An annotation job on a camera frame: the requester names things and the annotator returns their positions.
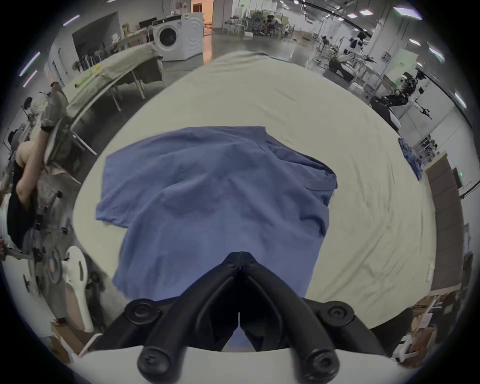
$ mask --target cardboard box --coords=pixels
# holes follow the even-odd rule
[[[60,360],[63,364],[70,363],[70,357],[68,356],[67,350],[63,347],[58,340],[54,336],[50,336],[50,340],[52,341],[53,351],[51,351],[58,360]]]
[[[65,343],[77,355],[82,352],[82,349],[84,349],[85,344],[80,341],[80,339],[73,333],[68,325],[56,325],[52,323],[52,332],[60,342],[64,340]]]

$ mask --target washing machine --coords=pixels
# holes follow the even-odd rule
[[[204,14],[173,15],[152,23],[163,61],[187,60],[204,50]]]

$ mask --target blue cloth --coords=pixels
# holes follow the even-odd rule
[[[178,296],[248,251],[304,296],[336,176],[264,127],[189,127],[107,156],[97,220],[128,228],[114,284],[131,299]]]
[[[401,137],[398,139],[398,143],[400,144],[400,148],[402,148],[403,157],[405,158],[406,161],[408,161],[408,163],[412,167],[413,172],[415,173],[415,176],[417,176],[417,180],[421,180],[422,170],[421,170],[420,160],[412,152],[412,149],[407,144],[407,142],[403,140]]]

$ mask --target ceiling light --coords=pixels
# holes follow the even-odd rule
[[[413,17],[414,19],[421,20],[422,17],[419,15],[419,13],[410,8],[405,8],[405,7],[393,7],[395,11],[397,11],[399,14],[402,16],[408,16],[408,17]]]
[[[458,102],[462,105],[463,108],[467,109],[467,105],[465,104],[465,101],[460,97],[460,95],[455,92],[455,98],[458,100]]]
[[[32,80],[32,77],[35,76],[35,73],[37,73],[37,70],[35,70],[35,71],[30,75],[30,77],[27,79],[27,81],[26,81],[25,84],[24,84],[24,88],[27,86],[28,82],[29,82],[30,80]]]
[[[78,19],[80,15],[76,15],[75,17],[72,17],[69,21],[66,21],[63,23],[63,26],[66,26],[68,23],[71,23],[73,20]]]
[[[429,51],[433,53],[436,57],[445,60],[445,57],[437,50],[433,49],[432,47],[428,47]]]
[[[28,69],[28,67],[30,67],[30,65],[32,65],[32,63],[35,61],[35,59],[40,56],[40,52],[37,52],[35,54],[35,56],[33,56],[30,61],[27,63],[27,65],[24,66],[24,68],[22,69],[22,71],[20,72],[19,76],[22,77],[25,73],[25,71]]]

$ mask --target table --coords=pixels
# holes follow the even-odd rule
[[[160,58],[161,54],[153,44],[143,44],[135,46],[112,55],[99,64],[95,65],[89,71],[77,76],[65,88],[68,90],[69,104],[67,106],[66,114],[70,121],[68,122],[68,130],[74,142],[81,144],[81,146],[97,156],[97,153],[75,132],[75,126],[80,119],[89,110],[89,108],[106,92],[127,74],[131,73],[133,81],[137,86],[142,99],[145,99],[143,92],[143,85],[136,75],[136,68],[143,63],[155,58]],[[112,93],[113,99],[120,110],[120,106]],[[59,142],[55,148],[51,150],[48,158],[53,159],[62,142]]]
[[[266,88],[269,97],[256,91]],[[403,158],[398,135],[329,80],[251,52],[225,55],[176,81],[99,155],[78,194],[72,224],[108,276],[117,269],[126,229],[95,220],[106,156],[163,132],[220,125],[264,125],[269,135],[337,174],[330,226],[306,298],[347,302],[373,328],[428,294],[427,271],[435,260],[433,202],[428,181],[418,182]]]

